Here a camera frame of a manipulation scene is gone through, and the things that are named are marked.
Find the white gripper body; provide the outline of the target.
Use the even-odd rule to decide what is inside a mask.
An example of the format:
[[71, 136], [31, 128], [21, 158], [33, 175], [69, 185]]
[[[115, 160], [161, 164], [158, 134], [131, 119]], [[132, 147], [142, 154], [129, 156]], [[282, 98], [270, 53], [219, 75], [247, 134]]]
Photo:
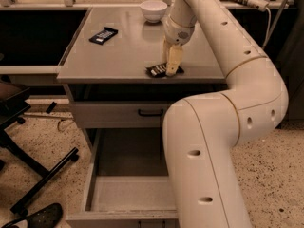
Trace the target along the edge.
[[163, 26], [166, 41], [173, 45], [187, 44], [195, 30], [194, 27], [187, 28], [180, 26], [179, 24], [175, 23], [170, 16], [165, 19]]

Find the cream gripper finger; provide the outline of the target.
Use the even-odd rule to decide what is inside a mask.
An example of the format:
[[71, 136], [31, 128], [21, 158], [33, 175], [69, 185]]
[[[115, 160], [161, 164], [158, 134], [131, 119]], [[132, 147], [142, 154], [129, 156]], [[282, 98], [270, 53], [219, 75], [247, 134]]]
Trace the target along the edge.
[[177, 73], [182, 61], [183, 49], [181, 44], [170, 45], [166, 52], [166, 75], [171, 77]]
[[161, 61], [163, 63], [166, 63], [167, 62], [167, 56], [168, 56], [168, 52], [169, 52], [169, 49], [171, 48], [171, 44], [168, 43], [166, 41], [166, 39], [163, 39], [163, 44], [162, 44], [162, 54], [161, 54]]

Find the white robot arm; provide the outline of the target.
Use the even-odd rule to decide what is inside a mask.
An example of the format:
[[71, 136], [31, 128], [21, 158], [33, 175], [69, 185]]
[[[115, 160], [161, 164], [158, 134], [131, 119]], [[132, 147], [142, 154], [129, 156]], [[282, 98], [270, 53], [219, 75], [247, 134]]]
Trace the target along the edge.
[[172, 104], [163, 148], [180, 228], [252, 228], [230, 150], [271, 132], [288, 108], [272, 61], [219, 0], [176, 0], [168, 37], [198, 21], [227, 89]]

